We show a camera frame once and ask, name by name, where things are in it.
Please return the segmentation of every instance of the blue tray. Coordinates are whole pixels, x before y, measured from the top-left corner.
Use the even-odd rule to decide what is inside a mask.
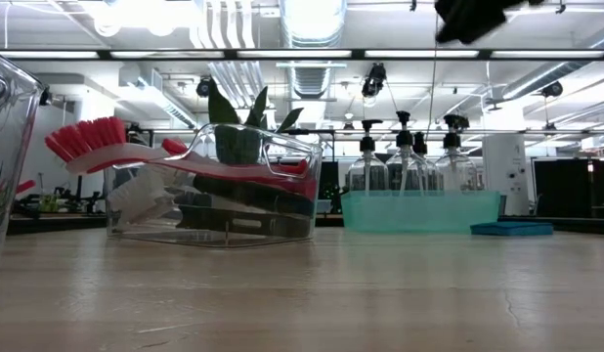
[[[461,233],[497,220],[499,193],[355,191],[341,197],[346,229],[367,233]]]
[[[471,227],[472,235],[492,236],[538,236],[552,235],[554,228],[549,223],[492,222]]]

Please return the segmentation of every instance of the pump dispenser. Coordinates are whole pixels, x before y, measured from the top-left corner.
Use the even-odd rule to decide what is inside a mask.
[[[350,190],[366,192],[386,190],[389,184],[387,166],[373,154],[375,142],[369,137],[371,126],[382,121],[363,120],[362,123],[365,129],[360,147],[363,156],[359,157],[348,170]]]
[[[458,136],[458,132],[469,127],[469,120],[455,114],[446,115],[444,120],[449,129],[443,139],[443,148],[446,153],[436,163],[439,173],[443,177],[443,190],[475,191],[478,185],[476,165],[459,151],[460,136]]]
[[[387,161],[389,170],[389,188],[400,191],[425,191],[427,175],[426,160],[417,155],[413,149],[412,135],[407,129],[410,113],[397,111],[396,114],[402,123],[402,131],[396,137],[398,152]]]
[[[428,155],[428,146],[426,145],[425,135],[417,132],[414,134],[414,137],[412,150],[426,162],[425,189],[427,191],[440,190],[440,184],[443,182],[443,179],[435,163],[426,157]]]

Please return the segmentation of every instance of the teal plastic tray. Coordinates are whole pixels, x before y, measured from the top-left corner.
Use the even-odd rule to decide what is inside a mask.
[[[497,221],[499,193],[354,191],[341,197],[346,229],[368,233],[460,233]]]

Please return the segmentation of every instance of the green plant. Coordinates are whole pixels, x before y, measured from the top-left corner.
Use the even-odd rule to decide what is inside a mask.
[[[246,126],[267,130],[265,107],[267,105],[267,87],[263,88],[256,97],[252,109],[245,120]],[[293,126],[304,108],[292,110],[284,119],[276,133]],[[222,96],[217,89],[217,83],[211,79],[209,83],[208,114],[215,127],[216,152],[219,160],[226,164],[257,163],[261,151],[261,136],[252,129],[237,129],[230,124],[239,124],[235,108]]]

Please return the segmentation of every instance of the table surface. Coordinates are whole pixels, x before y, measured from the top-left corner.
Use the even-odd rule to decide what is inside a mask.
[[[10,237],[2,351],[604,351],[604,237]]]

